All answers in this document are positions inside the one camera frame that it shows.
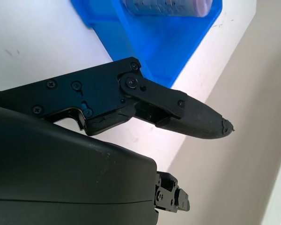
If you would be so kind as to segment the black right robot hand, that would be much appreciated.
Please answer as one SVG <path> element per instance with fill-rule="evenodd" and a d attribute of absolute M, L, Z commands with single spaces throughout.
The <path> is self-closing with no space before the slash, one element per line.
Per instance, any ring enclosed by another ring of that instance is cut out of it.
<path fill-rule="evenodd" d="M 188 194 L 155 161 L 94 138 L 137 118 L 200 138 L 233 125 L 126 58 L 0 91 L 0 225 L 155 225 Z"/>

